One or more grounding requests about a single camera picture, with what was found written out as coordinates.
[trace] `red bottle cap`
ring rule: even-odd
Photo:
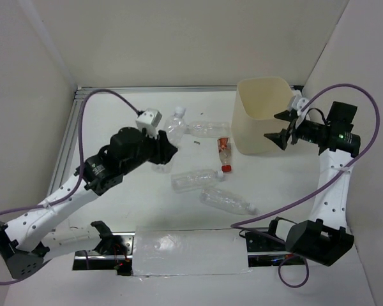
[[[224,173],[231,172],[231,165],[225,164],[224,166],[222,166],[222,171]]]

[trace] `wall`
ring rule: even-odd
[[[72,97],[17,2],[0,0],[0,210],[45,196]],[[0,280],[10,280],[1,258]]]
[[[377,142],[357,164],[351,180],[348,220],[375,302],[383,306],[383,0],[350,0],[305,93],[310,97],[339,82],[367,89],[377,100],[382,117]],[[333,99],[359,106],[355,129],[366,144],[374,120],[366,98],[341,89],[321,102],[326,108]]]
[[[303,85],[348,0],[33,0],[79,85]]]

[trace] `empty water bottle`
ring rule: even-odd
[[[213,186],[224,179],[222,171],[210,169],[172,174],[172,187],[177,193]]]
[[[194,121],[187,125],[186,133],[196,137],[219,138],[230,134],[228,122]]]
[[[163,130],[166,132],[167,139],[175,147],[178,147],[186,132],[187,125],[183,119],[186,109],[181,106],[177,106],[174,110],[174,114],[171,115],[165,122]],[[152,164],[152,170],[158,173],[170,173],[173,167],[174,157],[167,164]]]
[[[200,202],[235,215],[257,215],[258,210],[241,196],[213,187],[205,187]]]

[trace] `beige bin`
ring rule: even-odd
[[[231,131],[242,154],[261,154],[279,148],[264,133],[277,133],[288,122],[274,118],[287,109],[293,96],[288,83],[278,77],[251,78],[237,85]]]

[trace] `small bottle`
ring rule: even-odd
[[[257,215],[258,210],[241,196],[218,188],[205,187],[200,202],[235,215]]]
[[[202,138],[219,138],[230,134],[228,122],[194,121],[187,125],[186,133]]]
[[[210,169],[172,174],[172,187],[177,193],[213,186],[224,179],[222,171]]]
[[[217,140],[218,155],[222,162],[222,171],[231,172],[231,146],[229,137],[221,137]]]
[[[174,114],[171,115],[165,122],[163,130],[166,132],[168,141],[175,147],[178,147],[181,138],[186,132],[187,125],[183,119],[186,109],[177,106],[174,109]],[[170,173],[173,167],[174,157],[167,164],[152,164],[152,170],[157,173]]]

